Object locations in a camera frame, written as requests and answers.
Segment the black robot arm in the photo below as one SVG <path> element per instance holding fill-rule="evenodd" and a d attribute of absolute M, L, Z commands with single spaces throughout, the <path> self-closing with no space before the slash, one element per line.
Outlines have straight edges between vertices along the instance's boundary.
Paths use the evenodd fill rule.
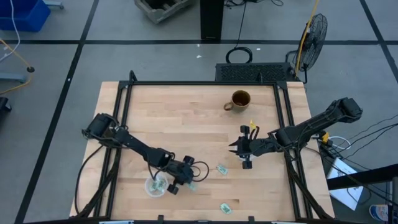
<path fill-rule="evenodd" d="M 325 112 L 314 116 L 296 126 L 276 129 L 268 133 L 268 138 L 257 139 L 259 127 L 252 131 L 249 137 L 249 127 L 241 126 L 244 136 L 230 146 L 236 146 L 231 152 L 244 159 L 243 169 L 251 169 L 250 155 L 261 156 L 268 152 L 284 152 L 290 149 L 303 148 L 311 136 L 337 123 L 352 123 L 362 116 L 362 109 L 352 98 L 342 98 L 333 101 Z"/>
<path fill-rule="evenodd" d="M 177 184 L 189 184 L 193 179 L 191 168 L 194 158 L 185 156 L 183 161 L 176 161 L 175 154 L 162 148 L 147 146 L 134 136 L 126 127 L 119 125 L 118 121 L 108 114 L 97 114 L 90 125 L 82 130 L 88 139 L 96 139 L 100 144 L 107 147 L 124 147 L 132 149 L 140 154 L 151 167 L 161 170 L 173 176 L 175 179 L 170 184 L 168 191 L 177 194 Z"/>
<path fill-rule="evenodd" d="M 274 134 L 278 144 L 282 147 L 303 146 L 311 136 L 318 134 L 325 128 L 337 123 L 352 123 L 362 116 L 362 109 L 352 98 L 342 98 L 333 101 L 325 112 L 314 116 L 296 126 L 280 128 Z"/>

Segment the gray floor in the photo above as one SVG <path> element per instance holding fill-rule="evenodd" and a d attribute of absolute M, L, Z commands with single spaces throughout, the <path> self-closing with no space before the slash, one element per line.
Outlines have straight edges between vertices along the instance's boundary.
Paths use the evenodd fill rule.
<path fill-rule="evenodd" d="M 43 29 L 23 32 L 25 40 L 79 40 L 93 0 L 64 0 L 65 10 L 52 10 Z M 284 0 L 283 7 L 265 0 L 249 3 L 242 29 L 246 40 L 299 40 L 313 2 Z M 366 0 L 385 40 L 398 40 L 395 0 Z M 224 10 L 223 39 L 236 39 L 243 7 Z M 317 12 L 329 23 L 327 40 L 377 40 L 357 0 L 320 1 Z M 15 39 L 13 32 L 0 31 L 3 39 Z M 133 0 L 99 0 L 88 40 L 197 40 L 200 38 L 198 4 L 154 25 L 134 5 Z M 73 198 L 76 174 L 86 141 L 81 137 L 93 116 L 100 84 L 126 79 L 134 70 L 139 80 L 214 80 L 215 64 L 224 63 L 225 53 L 234 45 L 85 45 L 59 119 L 49 154 L 40 175 L 25 222 L 67 218 Z M 247 45 L 253 62 L 281 62 L 295 45 Z M 70 68 L 77 45 L 23 44 L 19 53 L 35 68 L 32 83 L 5 94 L 13 111 L 0 128 L 0 216 L 2 223 L 14 222 L 55 105 Z M 398 60 L 398 46 L 388 46 Z M 246 61 L 246 54 L 231 56 L 233 62 Z M 16 57 L 0 63 L 0 72 L 25 73 Z M 332 100 L 353 97 L 364 109 L 363 117 L 353 124 L 337 124 L 331 135 L 351 137 L 369 125 L 395 115 L 398 111 L 398 84 L 380 45 L 326 45 L 309 71 L 307 97 L 312 114 L 322 112 Z M 5 90 L 15 83 L 0 83 Z M 392 129 L 377 141 L 350 157 L 368 168 L 397 163 L 398 151 Z M 359 142 L 344 156 L 370 139 Z M 364 192 L 361 200 L 368 197 Z M 351 211 L 333 201 L 342 220 L 373 222 L 368 206 L 384 203 L 372 196 L 365 205 Z"/>

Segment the white paper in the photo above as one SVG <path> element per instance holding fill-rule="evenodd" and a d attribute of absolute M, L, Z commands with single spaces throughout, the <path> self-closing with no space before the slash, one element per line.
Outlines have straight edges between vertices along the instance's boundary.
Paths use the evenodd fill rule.
<path fill-rule="evenodd" d="M 333 167 L 339 168 L 341 171 L 345 172 L 346 174 L 355 174 L 357 173 L 353 168 L 351 168 L 349 165 L 345 164 L 343 161 L 341 161 L 339 158 L 336 158 L 335 161 L 333 162 Z M 335 168 L 331 168 L 328 174 L 328 179 L 332 179 L 335 177 L 341 177 L 344 176 L 345 174 L 338 171 Z M 345 204 L 347 207 L 355 211 L 356 206 L 357 206 L 357 201 L 361 197 L 363 187 L 350 187 L 348 189 L 349 193 L 347 192 L 347 189 L 338 189 L 338 190 L 330 190 L 329 194 L 337 199 L 339 202 Z"/>

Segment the wooden tabletop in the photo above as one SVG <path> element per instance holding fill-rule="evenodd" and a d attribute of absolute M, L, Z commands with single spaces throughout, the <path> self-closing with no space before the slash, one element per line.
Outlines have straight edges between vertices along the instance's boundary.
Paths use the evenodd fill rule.
<path fill-rule="evenodd" d="M 102 84 L 95 114 L 112 114 L 117 86 L 117 82 Z M 288 88 L 294 120 L 299 124 L 310 118 L 307 97 L 302 83 L 288 83 Z M 236 90 L 251 95 L 251 104 L 240 114 L 223 110 Z M 281 91 L 280 97 L 288 125 Z M 196 191 L 184 185 L 179 187 L 177 195 L 166 192 L 160 198 L 151 198 L 144 189 L 150 177 L 147 163 L 134 151 L 123 149 L 112 219 L 156 220 L 158 215 L 164 215 L 165 220 L 245 221 L 254 216 L 256 221 L 293 221 L 283 154 L 264 154 L 253 161 L 253 169 L 243 170 L 238 157 L 228 152 L 231 149 L 228 145 L 241 135 L 240 125 L 249 125 L 250 120 L 261 127 L 259 138 L 266 138 L 267 132 L 279 128 L 271 86 L 133 86 L 127 118 L 130 133 L 149 146 L 174 152 L 180 161 L 186 155 L 205 161 L 210 174 L 203 182 L 196 183 Z M 98 146 L 96 141 L 88 141 L 85 158 Z M 309 146 L 317 149 L 313 141 Z M 95 155 L 82 172 L 80 209 L 98 188 L 104 152 Z M 319 155 L 303 150 L 302 160 L 309 191 L 334 216 Z M 228 168 L 227 175 L 216 169 L 218 164 Z M 202 169 L 201 176 L 205 173 L 205 168 Z M 302 195 L 297 192 L 304 217 Z M 231 207 L 232 214 L 220 210 L 222 203 Z"/>

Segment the electric fan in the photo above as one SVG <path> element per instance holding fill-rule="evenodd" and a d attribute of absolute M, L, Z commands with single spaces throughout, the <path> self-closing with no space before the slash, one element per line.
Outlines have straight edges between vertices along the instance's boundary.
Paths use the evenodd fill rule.
<path fill-rule="evenodd" d="M 303 83 L 307 83 L 307 71 L 312 68 L 321 52 L 323 42 L 325 41 L 327 28 L 328 21 L 324 15 L 317 14 L 313 16 L 307 33 L 304 30 L 300 41 L 301 44 L 304 39 L 301 53 L 299 46 L 297 50 L 290 51 L 286 54 L 285 62 L 288 61 L 290 54 L 295 54 L 292 63 L 295 65 L 295 67 L 298 66 L 298 68 L 292 69 L 292 71 L 295 76 L 297 76 L 297 72 L 299 70 L 304 72 L 305 81 Z"/>

